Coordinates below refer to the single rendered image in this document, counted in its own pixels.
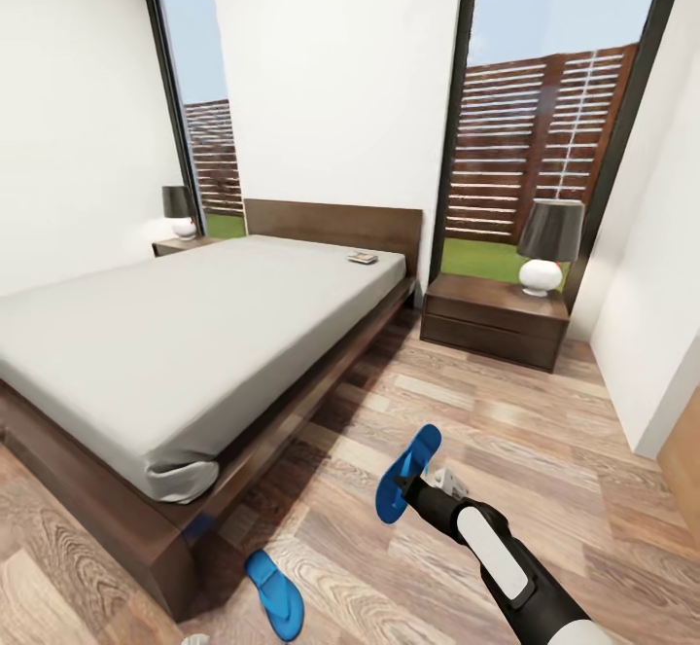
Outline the sandal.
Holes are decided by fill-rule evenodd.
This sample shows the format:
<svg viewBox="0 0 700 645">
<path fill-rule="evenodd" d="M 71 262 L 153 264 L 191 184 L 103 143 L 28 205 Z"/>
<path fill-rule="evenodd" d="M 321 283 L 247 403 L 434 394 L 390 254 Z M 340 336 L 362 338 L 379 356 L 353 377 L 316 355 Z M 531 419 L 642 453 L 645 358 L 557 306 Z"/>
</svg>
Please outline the sandal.
<svg viewBox="0 0 700 645">
<path fill-rule="evenodd" d="M 386 524 L 396 522 L 404 513 L 408 503 L 401 497 L 402 490 L 393 482 L 394 477 L 421 476 L 428 474 L 428 462 L 441 443 L 439 430 L 431 423 L 423 425 L 400 457 L 382 476 L 375 493 L 375 509 Z"/>
<path fill-rule="evenodd" d="M 304 604 L 297 586 L 264 550 L 249 556 L 245 570 L 259 590 L 260 601 L 277 636 L 285 642 L 294 640 L 304 618 Z"/>
</svg>

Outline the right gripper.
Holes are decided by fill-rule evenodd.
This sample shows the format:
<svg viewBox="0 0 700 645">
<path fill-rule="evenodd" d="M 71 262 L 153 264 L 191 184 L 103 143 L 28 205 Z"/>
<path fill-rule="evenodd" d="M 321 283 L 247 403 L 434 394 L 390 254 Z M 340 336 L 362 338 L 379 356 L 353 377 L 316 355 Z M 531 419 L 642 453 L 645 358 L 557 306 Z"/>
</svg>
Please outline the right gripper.
<svg viewBox="0 0 700 645">
<path fill-rule="evenodd" d="M 416 474 L 411 474 L 410 478 L 396 476 L 393 482 L 402 490 L 401 497 L 408 506 L 412 506 L 424 521 L 438 529 L 437 507 L 445 497 L 448 497 L 448 493 L 434 488 Z"/>
</svg>

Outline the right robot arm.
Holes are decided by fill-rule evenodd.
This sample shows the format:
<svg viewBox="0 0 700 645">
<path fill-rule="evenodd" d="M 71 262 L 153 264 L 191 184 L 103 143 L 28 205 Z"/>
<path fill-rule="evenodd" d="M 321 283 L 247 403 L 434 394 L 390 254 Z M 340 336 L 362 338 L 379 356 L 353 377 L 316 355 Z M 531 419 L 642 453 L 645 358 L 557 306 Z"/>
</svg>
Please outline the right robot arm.
<svg viewBox="0 0 700 645">
<path fill-rule="evenodd" d="M 411 474 L 393 482 L 424 521 L 472 550 L 480 577 L 521 645 L 614 645 L 536 556 L 512 537 L 504 514 L 472 500 L 468 486 L 447 467 L 438 469 L 434 478 L 428 484 Z"/>
</svg>

